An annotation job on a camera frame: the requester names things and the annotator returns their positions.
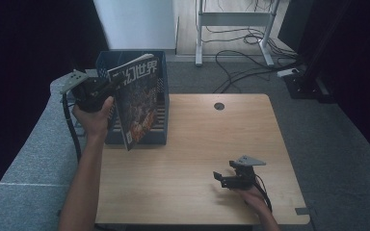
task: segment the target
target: wooden table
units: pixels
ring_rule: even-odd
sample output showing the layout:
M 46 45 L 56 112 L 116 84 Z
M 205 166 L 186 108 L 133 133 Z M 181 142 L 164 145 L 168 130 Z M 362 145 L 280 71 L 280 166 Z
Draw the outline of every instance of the wooden table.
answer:
M 272 201 L 279 224 L 307 224 L 305 208 L 269 97 L 265 94 L 171 94 L 167 145 L 127 152 L 106 145 L 97 223 L 257 224 L 235 192 L 213 171 L 234 175 L 229 160 L 248 155 Z M 223 110 L 215 109 L 223 103 Z

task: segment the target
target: dark background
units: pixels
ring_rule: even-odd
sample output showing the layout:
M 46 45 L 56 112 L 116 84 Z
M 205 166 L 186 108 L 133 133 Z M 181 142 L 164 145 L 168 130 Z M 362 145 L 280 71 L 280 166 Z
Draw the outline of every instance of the dark background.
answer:
M 0 1 L 0 180 L 29 137 L 50 83 L 108 50 L 91 0 Z
M 324 2 L 323 9 L 330 6 Z M 317 13 L 330 18 L 329 11 L 311 18 Z M 0 1 L 0 179 L 39 120 L 50 83 L 73 68 L 93 68 L 102 50 L 107 44 L 92 0 Z M 370 1 L 353 1 L 319 65 L 337 103 L 370 142 Z

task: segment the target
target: magazine cover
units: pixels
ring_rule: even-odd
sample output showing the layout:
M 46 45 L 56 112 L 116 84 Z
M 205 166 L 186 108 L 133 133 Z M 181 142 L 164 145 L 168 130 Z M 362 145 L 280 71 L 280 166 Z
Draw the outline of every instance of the magazine cover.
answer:
M 117 112 L 125 147 L 130 150 L 157 122 L 158 58 L 144 56 L 109 70 L 123 75 L 117 88 Z

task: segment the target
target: human arm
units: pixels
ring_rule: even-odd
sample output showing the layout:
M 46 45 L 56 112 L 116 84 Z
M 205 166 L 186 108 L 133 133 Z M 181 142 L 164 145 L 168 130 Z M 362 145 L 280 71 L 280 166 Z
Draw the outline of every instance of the human arm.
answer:
M 113 97 L 105 100 L 101 111 L 88 114 L 76 105 L 73 114 L 87 134 L 79 166 L 71 182 L 63 207 L 59 230 L 93 230 L 97 213 L 101 158 L 107 136 L 107 117 Z
M 267 207 L 263 196 L 256 187 L 249 190 L 234 190 L 248 203 L 257 213 L 260 223 L 265 231 L 279 231 L 278 223 L 273 217 L 272 212 Z

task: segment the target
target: white wall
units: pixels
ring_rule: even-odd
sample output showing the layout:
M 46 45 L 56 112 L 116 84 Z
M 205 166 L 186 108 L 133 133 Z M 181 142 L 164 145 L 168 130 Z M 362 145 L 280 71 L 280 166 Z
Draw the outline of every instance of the white wall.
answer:
M 93 0 L 110 50 L 174 49 L 172 0 Z

